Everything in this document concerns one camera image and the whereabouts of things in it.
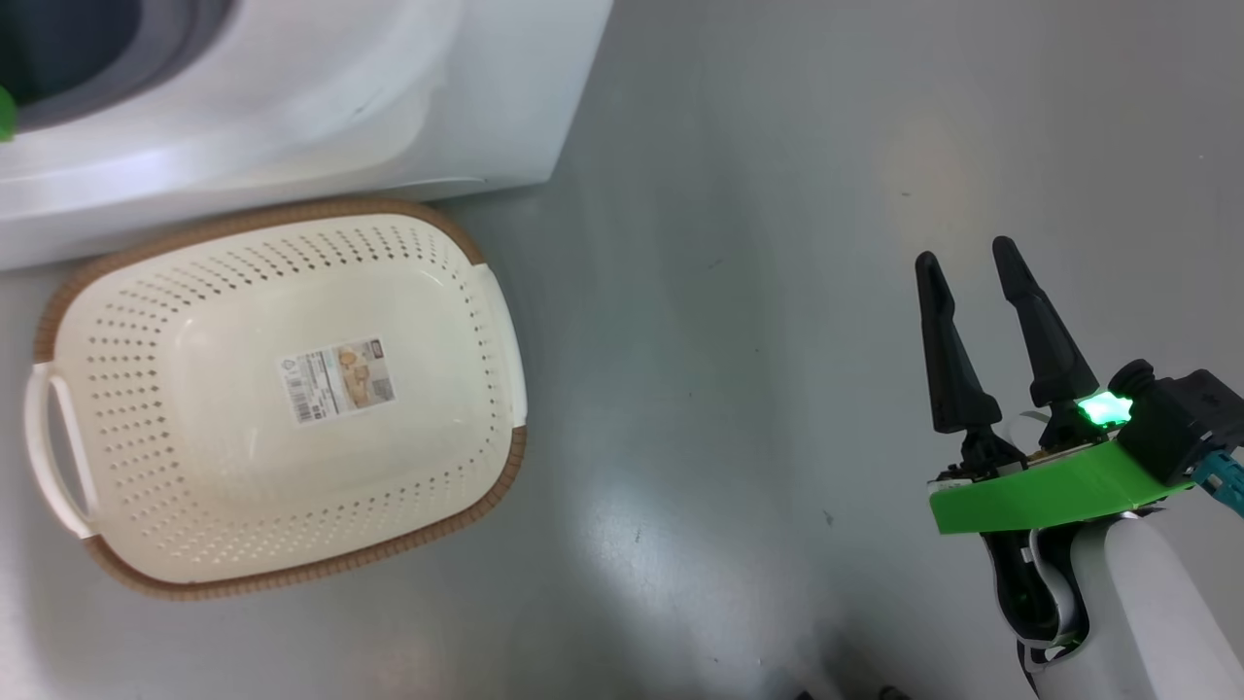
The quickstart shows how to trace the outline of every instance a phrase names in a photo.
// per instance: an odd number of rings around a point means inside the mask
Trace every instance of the washing machine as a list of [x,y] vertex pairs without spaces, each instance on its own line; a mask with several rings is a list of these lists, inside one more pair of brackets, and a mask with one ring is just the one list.
[[0,269],[549,178],[611,0],[0,0]]

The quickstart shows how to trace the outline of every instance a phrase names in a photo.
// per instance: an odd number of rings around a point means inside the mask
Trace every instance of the laundry basket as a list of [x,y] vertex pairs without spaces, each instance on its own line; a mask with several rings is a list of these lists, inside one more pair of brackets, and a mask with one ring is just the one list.
[[[49,438],[55,392],[81,482]],[[479,250],[443,215],[347,199],[100,259],[49,302],[26,443],[58,520],[126,586],[198,599],[460,530],[518,474],[526,395]]]

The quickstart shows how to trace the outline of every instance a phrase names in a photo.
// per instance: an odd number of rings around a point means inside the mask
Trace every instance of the green bracket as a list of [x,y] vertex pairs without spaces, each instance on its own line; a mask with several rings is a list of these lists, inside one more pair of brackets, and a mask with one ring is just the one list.
[[17,103],[4,87],[0,87],[0,143],[12,140],[17,131]]
[[1192,487],[1164,486],[1115,441],[1009,476],[939,491],[929,507],[942,535],[1037,530],[1147,506]]

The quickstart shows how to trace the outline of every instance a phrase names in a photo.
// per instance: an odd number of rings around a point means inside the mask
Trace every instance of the product label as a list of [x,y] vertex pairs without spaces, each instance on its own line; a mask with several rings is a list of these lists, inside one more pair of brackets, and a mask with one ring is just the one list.
[[312,349],[276,366],[299,426],[397,400],[379,337]]

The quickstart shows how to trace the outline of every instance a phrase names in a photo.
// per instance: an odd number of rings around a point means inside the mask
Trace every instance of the concrete floor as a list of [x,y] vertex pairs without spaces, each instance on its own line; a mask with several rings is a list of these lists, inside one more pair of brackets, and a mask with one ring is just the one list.
[[[542,187],[445,203],[508,293],[524,472],[448,540],[297,588],[132,594],[21,456],[62,267],[0,276],[0,678],[16,698],[1023,698],[972,537],[938,537],[912,262],[1004,412],[1014,236],[1098,379],[1244,388],[1244,10],[618,0]],[[1209,318],[1223,322],[1210,323]],[[1156,518],[1244,650],[1244,523]]]

